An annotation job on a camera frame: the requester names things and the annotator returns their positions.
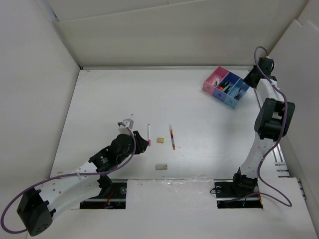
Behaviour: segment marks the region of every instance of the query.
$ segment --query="pink compartment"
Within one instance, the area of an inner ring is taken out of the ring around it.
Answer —
[[[217,69],[207,78],[207,80],[204,81],[203,91],[206,91],[212,95],[216,86],[224,79],[228,72],[228,70],[222,68],[221,66],[217,67]]]

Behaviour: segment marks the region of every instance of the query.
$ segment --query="screw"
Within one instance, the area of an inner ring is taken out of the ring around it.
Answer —
[[[126,187],[120,188],[120,193],[121,194],[126,194]]]

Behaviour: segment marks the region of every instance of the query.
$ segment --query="yellow eraser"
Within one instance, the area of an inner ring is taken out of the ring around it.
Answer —
[[[157,139],[157,142],[158,142],[158,143],[164,143],[164,138],[158,138],[158,139]]]

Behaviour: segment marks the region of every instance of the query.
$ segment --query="red pen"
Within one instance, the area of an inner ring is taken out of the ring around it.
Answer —
[[[171,144],[173,146],[173,150],[175,150],[175,143],[174,143],[174,137],[173,137],[173,127],[171,126],[171,124],[169,125],[169,133],[170,133]]]

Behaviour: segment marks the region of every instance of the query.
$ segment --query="pink and blue box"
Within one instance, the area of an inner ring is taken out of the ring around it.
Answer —
[[[249,86],[234,73],[219,66],[204,82],[203,90],[235,108]]]

